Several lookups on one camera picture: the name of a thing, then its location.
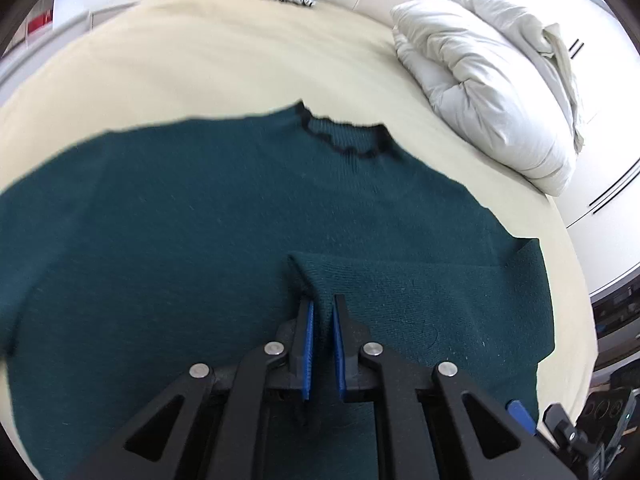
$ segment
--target white duvet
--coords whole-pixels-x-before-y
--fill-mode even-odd
[[[396,51],[463,139],[557,196],[582,148],[558,24],[504,0],[415,0],[391,11]]]

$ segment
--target knit fabric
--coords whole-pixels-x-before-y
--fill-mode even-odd
[[[316,304],[313,429],[273,410],[266,479],[377,475],[369,405],[333,377],[332,297],[425,365],[537,416],[554,344],[537,240],[513,238],[384,126],[274,114],[106,133],[0,197],[0,348],[33,463],[62,480],[196,362]]]

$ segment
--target blue gripper pad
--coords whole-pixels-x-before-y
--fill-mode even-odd
[[[314,354],[314,302],[309,301],[308,311],[306,313],[306,331],[305,331],[305,361],[304,361],[304,378],[302,383],[302,398],[309,400],[309,392],[311,391],[311,366]]]
[[[512,400],[507,404],[507,412],[527,430],[527,433],[536,434],[536,422],[531,418],[527,409],[519,400]]]
[[[344,377],[344,346],[342,346],[342,332],[340,331],[340,319],[338,311],[334,305],[334,358],[335,358],[335,380],[338,384],[338,393],[340,398],[344,400],[344,394],[347,389],[346,379]]]

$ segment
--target bed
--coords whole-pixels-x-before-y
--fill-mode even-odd
[[[540,412],[575,420],[597,356],[584,277],[554,202],[456,136],[396,58],[387,25],[320,1],[145,0],[56,54],[0,108],[0,190],[107,129],[269,112],[303,99],[337,121],[384,123],[425,164],[462,183],[516,237],[540,239],[555,350],[538,368]],[[12,421],[6,367],[0,419]]]

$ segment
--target sweater sleeve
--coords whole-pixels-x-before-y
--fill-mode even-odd
[[[0,354],[15,347],[25,299],[73,242],[108,164],[110,135],[68,150],[0,195]]]

